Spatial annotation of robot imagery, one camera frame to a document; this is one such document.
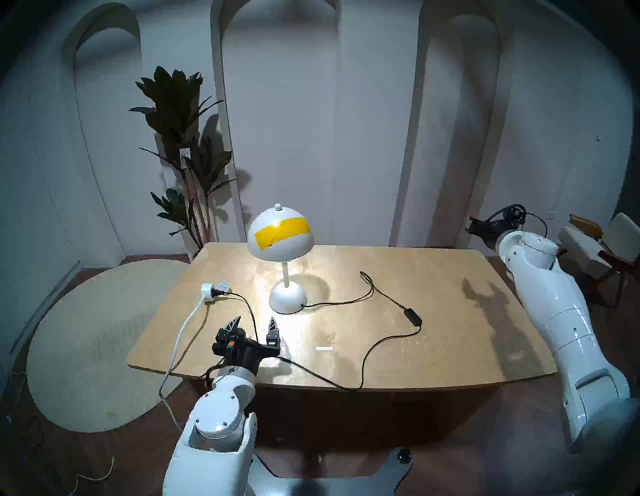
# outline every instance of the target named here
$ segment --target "table lamp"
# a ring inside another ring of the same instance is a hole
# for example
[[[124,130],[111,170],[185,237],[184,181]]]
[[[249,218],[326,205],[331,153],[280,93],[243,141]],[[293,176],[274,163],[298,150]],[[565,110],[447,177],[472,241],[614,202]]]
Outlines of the table lamp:
[[[302,286],[289,280],[290,262],[314,246],[307,219],[293,209],[276,204],[258,215],[249,226],[247,247],[256,258],[282,263],[283,280],[269,295],[269,305],[279,314],[293,314],[307,303]]]

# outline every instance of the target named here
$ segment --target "round rug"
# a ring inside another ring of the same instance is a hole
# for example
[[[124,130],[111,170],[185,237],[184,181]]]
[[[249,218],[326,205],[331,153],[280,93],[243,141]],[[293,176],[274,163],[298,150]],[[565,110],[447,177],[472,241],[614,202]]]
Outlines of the round rug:
[[[187,267],[177,260],[132,262],[83,282],[55,304],[27,357],[29,390],[45,417],[70,431],[102,432],[160,402],[162,374],[132,369],[126,359]],[[163,393],[180,382],[169,377]]]

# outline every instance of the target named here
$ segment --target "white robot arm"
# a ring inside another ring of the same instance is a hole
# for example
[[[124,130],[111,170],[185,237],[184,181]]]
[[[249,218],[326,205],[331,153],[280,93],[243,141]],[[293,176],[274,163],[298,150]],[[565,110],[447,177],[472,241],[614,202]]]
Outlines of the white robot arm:
[[[224,357],[224,367],[189,414],[164,475],[165,496],[242,496],[247,490],[258,421],[244,409],[255,396],[260,361],[280,354],[280,332],[271,318],[267,344],[260,344],[239,323],[236,317],[216,335],[212,350]]]
[[[470,218],[467,232],[482,238],[498,253],[522,306],[551,350],[575,444],[597,412],[629,398],[629,385],[600,351],[582,292],[558,264],[558,245],[538,234],[515,230],[524,223],[526,211],[521,207],[510,205],[498,221]]]

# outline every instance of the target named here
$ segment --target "table top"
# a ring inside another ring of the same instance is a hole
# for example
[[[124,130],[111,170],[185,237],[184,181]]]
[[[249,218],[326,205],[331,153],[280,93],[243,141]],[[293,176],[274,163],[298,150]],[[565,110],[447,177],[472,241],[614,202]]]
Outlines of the table top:
[[[360,278],[361,270],[423,321],[418,335],[388,340],[371,352],[364,389],[472,387],[556,372],[544,340],[480,252],[315,245],[289,263],[290,279],[303,286],[309,305],[364,295],[369,286]],[[345,387],[360,384],[360,365],[373,343],[415,331],[402,309],[377,293],[350,305],[276,314],[269,294],[282,280],[280,264],[255,258],[244,243],[209,243],[149,322],[127,364],[164,373],[178,330],[200,299],[201,284],[222,279],[251,304],[260,342],[274,316],[281,355]],[[219,297],[198,309],[184,330],[172,374],[197,378],[218,363],[211,345],[218,329],[236,316],[241,316],[247,336],[253,336],[247,306],[239,299]],[[332,387],[276,358],[262,361],[257,381]]]

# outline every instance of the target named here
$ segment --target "lamp base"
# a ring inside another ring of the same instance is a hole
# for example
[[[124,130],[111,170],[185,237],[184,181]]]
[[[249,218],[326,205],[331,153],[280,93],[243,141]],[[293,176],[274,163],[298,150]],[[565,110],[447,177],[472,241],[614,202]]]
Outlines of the lamp base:
[[[269,305],[279,314],[295,314],[307,304],[307,295],[302,286],[289,281],[289,287],[284,282],[278,282],[269,295]]]

